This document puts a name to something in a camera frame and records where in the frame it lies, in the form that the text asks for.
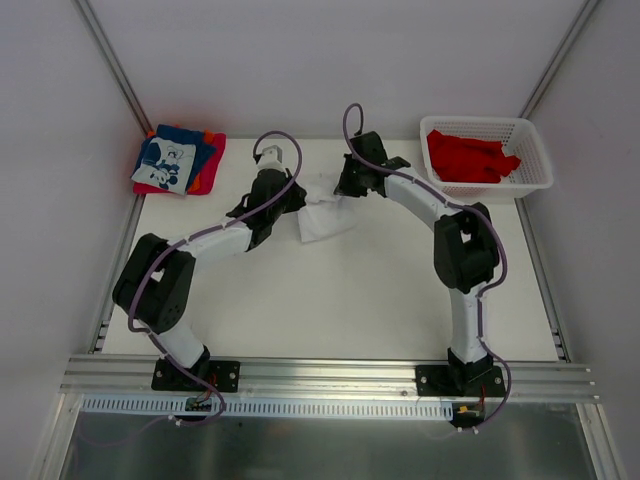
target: laundry basket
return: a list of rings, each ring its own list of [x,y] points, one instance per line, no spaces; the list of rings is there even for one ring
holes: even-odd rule
[[[516,155],[520,166],[500,183],[443,182],[431,165],[427,135],[444,135],[500,141],[506,155]],[[424,117],[420,121],[420,143],[429,181],[452,197],[479,200],[521,198],[553,184],[551,162],[540,135],[528,120],[498,117]]]

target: wire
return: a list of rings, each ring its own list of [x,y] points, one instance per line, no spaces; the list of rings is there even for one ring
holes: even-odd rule
[[[491,355],[491,357],[493,357],[497,362],[499,362],[505,369],[506,373],[507,373],[507,390],[505,392],[505,396],[503,397],[502,401],[500,402],[500,404],[498,405],[498,407],[493,411],[493,413],[487,417],[482,424],[486,424],[489,420],[491,420],[493,417],[496,416],[496,414],[498,414],[503,408],[504,405],[507,403],[507,400],[509,399],[510,395],[511,395],[511,379],[512,379],[512,375],[511,375],[511,368],[509,367],[509,364],[507,364],[507,362],[500,356],[498,356],[497,354],[495,354],[485,343],[484,341],[484,319],[483,319],[483,313],[482,313],[482,299],[484,297],[484,295],[491,289],[496,288],[500,285],[502,285],[504,283],[504,281],[507,278],[507,272],[508,272],[508,264],[507,264],[507,253],[505,252],[504,249],[504,245],[502,244],[502,241],[500,240],[500,236],[498,235],[498,232],[496,232],[496,229],[493,227],[493,225],[491,224],[491,221],[478,209],[470,207],[469,205],[461,205],[458,203],[453,203],[451,201],[449,201],[449,199],[440,191],[438,191],[436,188],[432,187],[431,185],[429,185],[428,183],[424,182],[423,180],[414,177],[413,175],[409,175],[407,173],[404,172],[400,172],[397,170],[391,170],[389,168],[384,168],[381,167],[379,165],[375,165],[367,160],[365,160],[364,158],[362,158],[362,156],[356,152],[356,149],[354,148],[353,144],[351,143],[351,139],[349,138],[349,131],[347,128],[347,121],[349,119],[349,113],[351,113],[351,110],[353,110],[354,108],[358,109],[359,113],[360,113],[360,129],[358,130],[358,132],[362,133],[362,129],[364,128],[364,110],[362,108],[362,105],[360,105],[359,103],[352,103],[351,105],[349,105],[347,107],[347,109],[344,111],[344,115],[342,116],[342,134],[344,136],[344,140],[345,142],[347,142],[347,146],[349,147],[349,151],[351,152],[351,154],[353,155],[353,157],[358,160],[360,163],[366,165],[367,167],[376,170],[378,172],[381,173],[385,173],[387,175],[396,175],[400,178],[404,178],[405,180],[409,180],[412,183],[415,183],[416,185],[418,185],[419,187],[423,188],[424,190],[426,190],[427,192],[429,192],[431,195],[433,195],[434,197],[436,197],[440,202],[444,203],[445,205],[451,207],[451,208],[455,208],[457,210],[463,210],[465,212],[469,212],[474,214],[478,219],[480,219],[480,221],[482,221],[482,223],[484,223],[484,225],[487,227],[487,229],[489,230],[489,232],[491,233],[491,236],[493,237],[493,239],[496,242],[496,245],[498,247],[498,253],[500,256],[500,260],[502,262],[502,272],[500,273],[500,276],[498,277],[498,279],[493,282],[490,283],[488,285],[485,285],[484,287],[482,287],[480,289],[480,291],[478,292],[477,296],[476,296],[476,300],[477,300],[477,306],[478,306],[478,341],[480,342],[480,345],[482,345],[482,348],[484,348],[484,350],[487,352],[488,355]]]
[[[217,382],[216,374],[214,373],[212,376],[209,377],[209,383],[215,386],[216,382]],[[196,405],[200,405],[206,402],[207,400],[209,400],[210,397],[211,397],[211,390],[205,390],[204,392],[202,392],[200,395],[196,397],[196,399],[194,400],[194,403]]]
[[[223,230],[226,227],[233,226],[233,225],[235,225],[237,223],[243,222],[247,218],[258,214],[258,213],[262,212],[263,210],[266,210],[267,208],[269,208],[273,204],[275,204],[278,200],[280,200],[294,186],[294,184],[296,182],[296,179],[298,178],[298,175],[300,174],[300,170],[302,169],[302,148],[300,147],[300,144],[298,143],[298,141],[295,138],[293,138],[291,135],[289,135],[286,132],[280,131],[280,130],[272,130],[272,131],[269,131],[267,133],[264,133],[263,135],[261,135],[256,140],[256,143],[253,145],[253,152],[252,152],[253,153],[253,157],[257,158],[257,156],[258,156],[258,145],[260,145],[260,143],[265,138],[271,137],[271,136],[274,136],[274,135],[284,137],[287,140],[291,141],[291,143],[293,143],[293,146],[295,147],[296,152],[298,154],[298,161],[297,161],[297,164],[296,164],[296,169],[293,172],[293,175],[291,175],[291,178],[289,179],[287,184],[278,193],[276,193],[271,199],[267,200],[262,205],[259,205],[258,207],[254,208],[253,210],[250,210],[247,213],[244,213],[243,215],[239,216],[238,218],[234,218],[232,220],[229,220],[229,222],[227,222],[226,224],[218,223],[218,224],[212,225],[210,227],[203,228],[202,230],[199,230],[199,231],[193,233],[192,235],[190,235],[187,239],[179,240],[178,242],[170,245],[165,250],[163,250],[162,253],[160,253],[160,255],[158,255],[158,257],[155,259],[155,261],[151,264],[151,266],[149,267],[147,272],[142,277],[142,281],[140,282],[140,285],[138,286],[138,289],[136,290],[136,293],[133,296],[133,300],[131,302],[131,306],[129,307],[129,314],[128,314],[128,318],[127,318],[127,326],[129,328],[129,330],[131,332],[133,332],[133,333],[145,333],[145,334],[147,334],[149,336],[149,339],[151,340],[151,342],[160,351],[161,356],[164,356],[164,358],[166,360],[168,360],[171,363],[171,365],[173,365],[184,376],[186,376],[187,378],[189,378],[193,382],[196,382],[197,384],[203,386],[207,390],[209,396],[211,396],[211,394],[214,394],[218,398],[218,400],[220,401],[220,407],[219,407],[218,411],[215,414],[209,415],[209,416],[207,416],[207,418],[205,418],[204,420],[200,420],[200,421],[182,422],[182,421],[178,420],[176,422],[177,425],[183,425],[183,426],[192,427],[192,426],[206,425],[206,424],[212,423],[212,422],[216,421],[218,418],[220,418],[222,413],[226,410],[227,404],[226,404],[226,402],[224,400],[224,397],[220,394],[218,389],[213,386],[213,384],[211,382],[207,382],[205,380],[202,380],[201,378],[193,375],[191,372],[189,372],[182,365],[180,365],[176,361],[176,359],[174,359],[171,356],[171,354],[167,351],[167,349],[164,348],[162,343],[160,343],[160,341],[158,340],[157,335],[154,332],[152,332],[146,326],[136,327],[134,325],[134,319],[135,319],[136,310],[138,308],[138,303],[140,302],[140,298],[142,297],[142,293],[144,292],[144,289],[146,288],[147,284],[149,283],[149,280],[151,279],[151,275],[156,271],[156,269],[162,263],[162,261],[169,254],[171,254],[171,252],[174,252],[178,248],[186,245],[188,242],[191,242],[191,241],[196,240],[198,238],[202,238],[202,237],[204,237],[206,235],[210,235],[212,233],[218,232],[220,230]],[[94,442],[94,441],[88,439],[82,433],[82,431],[79,428],[79,426],[77,427],[77,432],[78,432],[78,437],[81,440],[83,440],[84,442],[86,442],[86,443],[88,443],[88,444],[90,444],[90,445],[92,445],[94,447],[115,447],[115,446],[126,444],[127,442],[129,442],[130,440],[134,439],[139,434],[141,434],[143,431],[147,430],[152,425],[154,425],[154,424],[158,423],[160,420],[163,420],[163,419],[166,419],[166,418],[167,417],[165,417],[165,416],[156,417],[155,419],[153,419],[152,421],[150,421],[149,423],[144,425],[140,430],[138,430],[134,434],[128,436],[127,438],[125,438],[123,440],[117,441],[117,442],[109,442],[109,443],[97,443],[97,442]]]

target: red towel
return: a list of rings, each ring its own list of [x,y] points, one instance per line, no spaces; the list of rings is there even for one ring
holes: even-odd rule
[[[515,155],[505,156],[501,142],[443,135],[427,135],[431,165],[443,182],[500,183],[520,165]]]
[[[216,152],[209,157],[207,163],[193,181],[193,185],[187,191],[187,195],[207,195],[213,188],[213,182],[218,172],[218,165],[222,160],[224,148],[227,145],[227,136],[224,133],[211,133],[207,130],[204,132],[204,141],[209,145],[216,147]],[[133,193],[136,195],[145,195],[147,193],[171,193],[151,185],[144,183],[134,183]]]

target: white table surface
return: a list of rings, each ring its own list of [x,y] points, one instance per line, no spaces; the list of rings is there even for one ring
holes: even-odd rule
[[[249,191],[253,140],[229,140],[212,193],[147,195],[137,239],[165,238],[216,223]],[[292,170],[295,150],[278,144]],[[302,140],[302,174],[337,174],[341,140]],[[418,141],[385,141],[424,172]],[[557,354],[513,202],[489,204],[505,245],[509,275],[489,294],[487,336],[509,360],[555,361]],[[182,321],[212,355],[351,359],[444,359],[451,337],[449,294],[433,267],[433,234],[402,206],[377,194],[356,200],[358,224],[336,237],[302,244],[296,214],[281,217],[255,250],[225,259],[192,283]],[[104,353],[155,354],[114,309]]]

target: blue cloth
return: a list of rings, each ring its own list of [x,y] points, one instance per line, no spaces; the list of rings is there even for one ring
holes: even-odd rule
[[[196,179],[196,176],[200,173],[202,168],[206,165],[211,155],[216,153],[216,150],[217,150],[216,147],[214,147],[213,145],[204,143],[204,133],[202,132],[160,124],[156,129],[155,137],[149,137],[144,142],[142,142],[142,145],[140,146],[140,153],[138,154],[138,159],[136,161],[136,166],[133,170],[134,173],[142,165],[142,160],[145,157],[145,152],[147,152],[147,150],[149,149],[149,144],[151,143],[151,140],[153,140],[156,137],[169,140],[174,143],[180,143],[183,145],[195,145],[196,154],[193,159],[193,166],[191,168],[191,172],[189,173],[189,179],[187,181],[187,190],[191,187],[194,180]]]
[[[196,146],[155,136],[142,154],[131,179],[178,195],[186,195]]]

